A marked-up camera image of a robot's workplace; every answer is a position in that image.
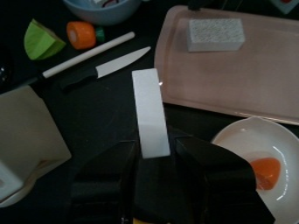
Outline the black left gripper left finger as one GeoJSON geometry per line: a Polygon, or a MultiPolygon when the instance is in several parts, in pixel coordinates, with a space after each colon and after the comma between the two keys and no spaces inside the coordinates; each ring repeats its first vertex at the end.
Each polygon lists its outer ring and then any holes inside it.
{"type": "Polygon", "coordinates": [[[137,143],[123,141],[80,168],[71,187],[68,224],[133,224],[137,143]]]}

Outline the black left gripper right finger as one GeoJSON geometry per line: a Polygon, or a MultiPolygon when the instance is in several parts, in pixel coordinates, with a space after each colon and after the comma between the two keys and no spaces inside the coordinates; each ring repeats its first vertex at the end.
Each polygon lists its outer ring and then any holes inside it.
{"type": "Polygon", "coordinates": [[[275,224],[244,158],[196,137],[179,137],[174,149],[194,224],[275,224]]]}

